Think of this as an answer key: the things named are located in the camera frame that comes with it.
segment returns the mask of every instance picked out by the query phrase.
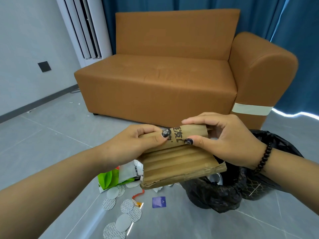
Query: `corrugated cardboard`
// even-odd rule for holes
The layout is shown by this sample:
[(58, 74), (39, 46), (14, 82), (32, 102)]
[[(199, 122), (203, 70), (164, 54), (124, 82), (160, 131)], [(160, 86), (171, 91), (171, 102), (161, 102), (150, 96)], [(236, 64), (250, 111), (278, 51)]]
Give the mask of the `corrugated cardboard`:
[[(184, 143), (184, 139), (190, 135), (207, 137), (205, 125), (183, 125), (171, 128), (171, 132), (165, 144), (146, 151), (138, 158), (144, 165), (142, 189), (153, 189), (227, 170), (225, 162), (219, 164), (211, 153)], [(142, 136), (149, 137), (157, 133)]]

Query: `hand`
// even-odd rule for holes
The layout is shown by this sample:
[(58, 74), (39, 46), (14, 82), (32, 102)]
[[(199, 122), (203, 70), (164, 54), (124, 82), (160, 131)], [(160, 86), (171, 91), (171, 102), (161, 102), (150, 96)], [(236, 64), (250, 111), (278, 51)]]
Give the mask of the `hand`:
[(211, 125), (210, 137), (189, 136), (193, 145), (211, 152), (233, 165), (255, 169), (263, 156), (266, 145), (259, 141), (236, 115), (204, 112), (182, 121), (182, 124)]
[(136, 159), (147, 149), (163, 144), (168, 139), (165, 130), (163, 135), (139, 138), (142, 134), (157, 131), (162, 131), (162, 129), (149, 124), (130, 125), (109, 141), (97, 146), (104, 172)]

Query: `sofa backrest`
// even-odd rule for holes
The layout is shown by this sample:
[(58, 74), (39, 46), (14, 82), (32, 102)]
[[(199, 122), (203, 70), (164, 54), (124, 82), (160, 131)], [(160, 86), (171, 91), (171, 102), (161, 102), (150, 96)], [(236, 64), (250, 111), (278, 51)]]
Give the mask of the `sofa backrest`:
[(116, 53), (228, 60), (239, 9), (116, 13)]

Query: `air conditioner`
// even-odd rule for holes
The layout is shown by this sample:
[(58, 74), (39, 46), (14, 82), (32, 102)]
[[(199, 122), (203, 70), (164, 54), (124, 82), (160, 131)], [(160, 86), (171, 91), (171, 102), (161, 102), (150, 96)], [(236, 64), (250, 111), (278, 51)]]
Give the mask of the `air conditioner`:
[(112, 55), (101, 0), (57, 0), (81, 67)]

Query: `baseboard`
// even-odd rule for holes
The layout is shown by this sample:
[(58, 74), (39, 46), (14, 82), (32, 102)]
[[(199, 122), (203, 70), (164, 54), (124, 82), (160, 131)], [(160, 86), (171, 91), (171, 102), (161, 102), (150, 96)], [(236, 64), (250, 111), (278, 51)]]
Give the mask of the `baseboard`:
[(34, 108), (36, 108), (38, 106), (41, 106), (41, 105), (43, 105), (43, 104), (45, 104), (45, 103), (47, 103), (49, 101), (52, 101), (52, 100), (54, 100), (54, 99), (56, 99), (56, 98), (58, 98), (60, 96), (63, 96), (63, 95), (65, 95), (65, 94), (67, 94), (67, 93), (69, 93), (69, 92), (71, 92), (71, 91), (73, 91), (75, 89), (78, 89), (78, 88), (79, 88), (78, 84), (72, 85), (69, 88), (63, 89), (63, 90), (58, 91), (58, 92), (56, 92), (56, 93), (54, 93), (52, 95), (46, 96), (46, 97), (44, 97), (44, 98), (42, 98), (40, 100), (37, 100), (35, 102), (32, 102), (32, 103), (27, 104), (25, 106), (22, 106), (22, 107), (20, 107), (18, 109), (15, 109), (15, 110), (13, 110), (11, 112), (3, 114), (2, 116), (0, 116), (0, 123), (5, 122), (7, 120), (10, 120), (11, 118), (14, 118), (14, 117), (16, 117), (18, 115), (21, 115), (22, 113), (25, 113), (25, 112), (27, 112), (29, 110), (32, 110), (32, 109), (34, 109)]

